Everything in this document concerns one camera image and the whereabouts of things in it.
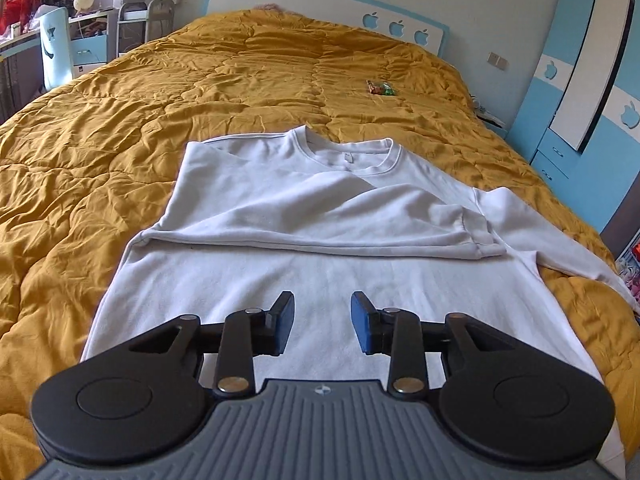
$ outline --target white chair back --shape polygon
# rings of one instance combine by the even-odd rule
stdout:
[[[44,86],[53,90],[71,81],[74,62],[71,56],[69,16],[64,7],[40,18],[40,44],[44,67]]]

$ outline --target yellow comforter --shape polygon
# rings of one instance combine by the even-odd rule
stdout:
[[[367,79],[398,96],[370,95]],[[417,46],[254,10],[197,20],[0,126],[0,478],[41,463],[31,396],[78,360],[123,248],[161,215],[188,140],[305,123],[334,141],[393,137],[465,184],[508,186],[611,264],[468,104],[456,70]],[[614,396],[629,457],[640,444],[640,328],[606,286],[543,276]]]

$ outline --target white wardrobe panel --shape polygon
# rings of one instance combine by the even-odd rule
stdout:
[[[574,149],[588,132],[602,101],[625,30],[630,0],[596,0],[574,75],[551,129]]]

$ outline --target red cloth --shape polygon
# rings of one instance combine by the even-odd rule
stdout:
[[[5,0],[4,9],[0,16],[0,34],[12,23],[20,22],[22,30],[29,23],[31,15],[40,5],[40,0]]]

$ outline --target apple-shaped cutout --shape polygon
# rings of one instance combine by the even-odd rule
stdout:
[[[429,44],[429,31],[426,28],[424,30],[416,30],[414,41],[418,45],[427,46]]]
[[[545,77],[547,79],[553,79],[556,75],[558,75],[558,67],[553,61],[549,61],[549,64],[546,66]]]
[[[640,124],[640,114],[636,111],[636,105],[631,101],[631,106],[625,106],[625,112],[620,116],[622,124],[633,130]]]
[[[367,28],[378,28],[378,13],[365,14],[362,17],[362,24]]]
[[[391,22],[389,23],[389,34],[394,36],[395,38],[401,38],[404,34],[404,25],[402,24],[402,20],[399,22]]]

